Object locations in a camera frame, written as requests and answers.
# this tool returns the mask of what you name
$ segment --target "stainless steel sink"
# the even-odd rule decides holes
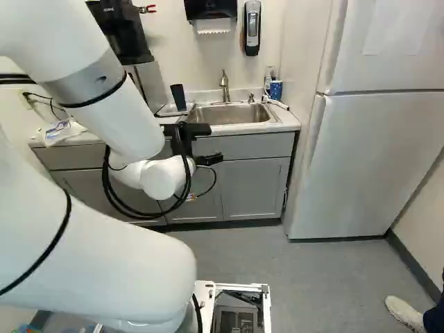
[[[197,105],[190,111],[186,120],[189,123],[208,123],[211,126],[278,122],[265,105],[247,103]]]

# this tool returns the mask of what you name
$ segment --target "white shoe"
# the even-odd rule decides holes
[[[387,296],[386,306],[390,313],[415,333],[426,333],[422,314],[395,296]]]

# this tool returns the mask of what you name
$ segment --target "refrigerator door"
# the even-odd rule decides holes
[[[382,235],[444,145],[444,93],[326,96],[290,239]]]
[[[444,89],[444,1],[334,0],[318,92]]]

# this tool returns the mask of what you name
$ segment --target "baseboard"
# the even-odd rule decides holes
[[[398,236],[396,236],[392,229],[388,229],[386,233],[386,240],[395,250],[395,252],[400,256],[401,260],[409,268],[409,270],[412,272],[413,276],[421,285],[421,287],[425,290],[425,292],[429,294],[430,298],[434,302],[437,303],[441,298],[441,291],[433,283],[432,279],[430,279],[428,274],[424,271],[424,269],[422,269],[421,265],[419,265],[415,257],[409,252],[409,250],[407,250],[405,245],[401,242]]]
[[[384,239],[382,235],[354,236],[354,237],[328,237],[328,238],[293,238],[290,243],[338,243],[341,241],[374,241]]]
[[[157,232],[168,233],[173,231],[270,227],[279,224],[281,224],[280,219],[252,219],[252,220],[240,220],[240,221],[177,223],[177,224],[168,224],[168,225],[154,225],[151,227],[148,226],[143,228],[147,228]]]

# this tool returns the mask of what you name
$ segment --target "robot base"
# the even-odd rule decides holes
[[[271,297],[267,284],[197,281],[203,333],[271,333]],[[98,324],[94,333],[114,332]],[[198,333],[192,303],[176,333]]]

